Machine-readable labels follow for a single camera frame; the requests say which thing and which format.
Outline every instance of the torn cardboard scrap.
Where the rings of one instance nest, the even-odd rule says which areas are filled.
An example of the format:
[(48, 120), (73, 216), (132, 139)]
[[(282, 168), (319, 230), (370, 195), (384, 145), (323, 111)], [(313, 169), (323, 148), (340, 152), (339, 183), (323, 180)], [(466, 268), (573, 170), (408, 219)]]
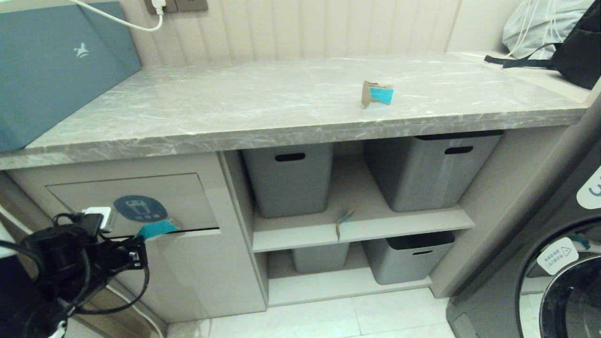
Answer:
[(361, 103), (367, 108), (371, 102), (382, 102), (389, 105), (392, 102), (394, 89), (392, 85), (380, 85), (377, 82), (363, 81)]

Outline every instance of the storage bin handle hole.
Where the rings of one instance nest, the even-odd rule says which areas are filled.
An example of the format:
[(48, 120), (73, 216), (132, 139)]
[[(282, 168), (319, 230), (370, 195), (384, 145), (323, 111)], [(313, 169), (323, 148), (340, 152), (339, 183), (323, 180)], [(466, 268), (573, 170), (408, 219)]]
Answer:
[(465, 153), (469, 153), (474, 149), (473, 146), (467, 146), (467, 147), (453, 147), (453, 148), (448, 148), (445, 150), (445, 154), (447, 155), (453, 155), (453, 154), (465, 154)]
[(413, 253), (413, 255), (414, 255), (414, 256), (417, 256), (417, 255), (419, 255), (419, 254), (429, 254), (429, 253), (432, 253), (432, 252), (434, 252), (434, 250), (420, 251), (420, 252), (418, 252), (418, 253)]
[(281, 154), (275, 155), (275, 160), (278, 162), (300, 161), (305, 158), (305, 153)]

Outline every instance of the power outlet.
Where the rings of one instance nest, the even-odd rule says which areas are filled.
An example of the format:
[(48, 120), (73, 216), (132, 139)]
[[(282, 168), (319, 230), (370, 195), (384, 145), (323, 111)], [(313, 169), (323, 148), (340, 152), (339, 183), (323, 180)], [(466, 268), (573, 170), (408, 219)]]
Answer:
[(175, 0), (177, 10), (182, 11), (208, 11), (207, 0)]
[[(144, 0), (146, 4), (146, 9), (150, 14), (156, 15), (156, 10), (152, 6), (152, 0)], [(167, 6), (163, 8), (165, 13), (172, 13), (177, 11), (177, 5), (175, 4), (175, 0), (166, 0)]]

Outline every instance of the black bag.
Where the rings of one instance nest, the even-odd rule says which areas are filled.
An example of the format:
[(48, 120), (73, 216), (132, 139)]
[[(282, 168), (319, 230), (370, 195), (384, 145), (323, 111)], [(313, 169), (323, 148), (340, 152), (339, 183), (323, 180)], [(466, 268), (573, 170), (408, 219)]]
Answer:
[(601, 76), (601, 0), (595, 0), (578, 20), (563, 43), (555, 45), (550, 60), (529, 60), (532, 55), (518, 60), (506, 60), (486, 55), (485, 61), (502, 64), (503, 68), (547, 67), (560, 72), (571, 83), (593, 89)]

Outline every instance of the white bag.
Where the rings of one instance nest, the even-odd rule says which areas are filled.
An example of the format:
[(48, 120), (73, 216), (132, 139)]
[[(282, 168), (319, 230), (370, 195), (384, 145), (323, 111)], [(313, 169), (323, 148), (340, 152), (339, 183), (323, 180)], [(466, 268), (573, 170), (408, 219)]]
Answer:
[[(523, 0), (503, 27), (502, 42), (515, 58), (524, 58), (546, 43), (563, 42), (593, 0)], [(550, 45), (531, 59), (548, 60)]]

